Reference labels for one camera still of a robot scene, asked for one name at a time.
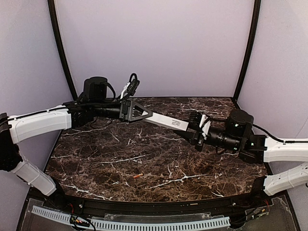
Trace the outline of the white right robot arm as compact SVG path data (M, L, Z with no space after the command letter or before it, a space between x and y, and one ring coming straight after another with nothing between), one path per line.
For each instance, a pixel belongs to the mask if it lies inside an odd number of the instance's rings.
M238 157L249 164L270 163L276 161L301 162L301 165L278 173L259 177L254 180L251 195L253 197L272 196L278 192L308 183L308 141L307 139L280 139L265 131L256 135L254 118L244 110L234 109L223 120L224 128L211 125L214 118L200 113L191 113L188 126L184 130L175 130L196 150L203 145L222 148L237 153Z

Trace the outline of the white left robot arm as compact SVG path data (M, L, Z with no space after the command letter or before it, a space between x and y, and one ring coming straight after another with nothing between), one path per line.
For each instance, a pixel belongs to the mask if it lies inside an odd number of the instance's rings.
M136 74L132 74L120 96L107 98L113 90L105 77L85 80L84 90L72 102L26 115L0 115L0 168L16 174L28 185L49 197L61 190L50 176L30 163L20 154L18 143L26 139L56 130L81 127L95 118L105 117L122 122L134 122L149 118L153 113L129 99L139 85Z

